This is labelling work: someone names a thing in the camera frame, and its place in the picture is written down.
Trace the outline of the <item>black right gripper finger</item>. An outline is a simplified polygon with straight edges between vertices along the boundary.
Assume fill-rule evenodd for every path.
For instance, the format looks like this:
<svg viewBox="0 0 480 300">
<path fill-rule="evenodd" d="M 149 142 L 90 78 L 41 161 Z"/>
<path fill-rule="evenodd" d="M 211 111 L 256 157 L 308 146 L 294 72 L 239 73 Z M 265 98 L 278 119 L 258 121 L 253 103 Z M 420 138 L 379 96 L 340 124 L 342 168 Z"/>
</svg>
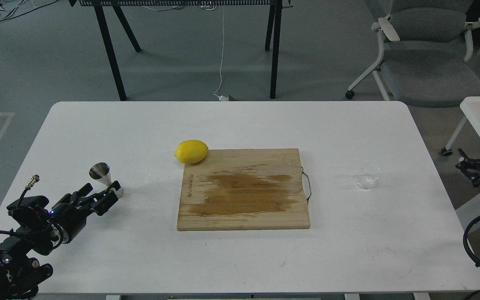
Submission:
<svg viewBox="0 0 480 300">
<path fill-rule="evenodd" d="M 480 159 L 470 159 L 461 148 L 458 148 L 457 151 L 461 155 L 461 160 L 456 165 L 456 168 L 472 182 L 474 187 L 479 186 Z"/>
</svg>

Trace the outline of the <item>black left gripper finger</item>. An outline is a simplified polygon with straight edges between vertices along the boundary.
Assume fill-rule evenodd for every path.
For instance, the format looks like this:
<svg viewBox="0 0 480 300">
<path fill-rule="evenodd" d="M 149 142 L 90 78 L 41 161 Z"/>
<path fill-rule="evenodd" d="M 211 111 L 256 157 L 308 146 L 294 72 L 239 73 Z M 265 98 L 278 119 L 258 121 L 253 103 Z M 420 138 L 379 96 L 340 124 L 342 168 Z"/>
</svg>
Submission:
<svg viewBox="0 0 480 300">
<path fill-rule="evenodd" d="M 87 196 L 82 200 L 84 210 L 103 216 L 121 198 L 121 184 L 117 180 L 101 192 Z"/>
<path fill-rule="evenodd" d="M 93 190 L 93 187 L 90 183 L 86 183 L 82 188 L 77 190 L 76 192 L 73 192 L 72 194 L 67 193 L 65 194 L 55 205 L 52 207 L 55 209 L 55 207 L 63 204 L 67 204 L 73 207 L 78 207 L 79 206 L 79 199 L 82 197 L 86 197 L 91 191 Z"/>
</svg>

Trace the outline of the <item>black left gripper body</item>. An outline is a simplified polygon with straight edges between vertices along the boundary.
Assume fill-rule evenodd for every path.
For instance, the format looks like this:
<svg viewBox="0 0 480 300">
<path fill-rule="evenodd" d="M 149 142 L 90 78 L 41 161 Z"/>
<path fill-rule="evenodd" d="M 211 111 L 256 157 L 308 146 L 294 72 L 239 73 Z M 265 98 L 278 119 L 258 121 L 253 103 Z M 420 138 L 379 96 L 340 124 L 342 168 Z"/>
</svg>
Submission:
<svg viewBox="0 0 480 300">
<path fill-rule="evenodd" d="M 57 203 L 52 207 L 51 220 L 61 228 L 64 244 L 72 242 L 82 231 L 86 226 L 87 217 L 93 212 L 90 201 L 84 202 L 80 206 Z"/>
</svg>

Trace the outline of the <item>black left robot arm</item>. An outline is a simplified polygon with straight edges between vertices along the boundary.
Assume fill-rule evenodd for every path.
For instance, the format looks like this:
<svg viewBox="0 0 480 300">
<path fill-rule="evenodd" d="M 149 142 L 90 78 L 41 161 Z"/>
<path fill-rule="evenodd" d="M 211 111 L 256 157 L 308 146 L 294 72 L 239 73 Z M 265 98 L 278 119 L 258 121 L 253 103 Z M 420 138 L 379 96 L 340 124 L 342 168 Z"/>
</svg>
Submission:
<svg viewBox="0 0 480 300">
<path fill-rule="evenodd" d="M 106 189 L 92 193 L 87 183 L 76 192 L 64 195 L 51 209 L 48 198 L 25 194 L 39 181 L 34 175 L 19 199 L 6 209 L 18 224 L 16 230 L 0 230 L 6 239 L 0 243 L 0 300 L 30 300 L 39 291 L 39 284 L 53 275 L 50 264 L 40 264 L 28 257 L 30 251 L 48 255 L 67 244 L 86 226 L 92 213 L 104 215 L 123 195 L 118 181 L 106 182 Z"/>
</svg>

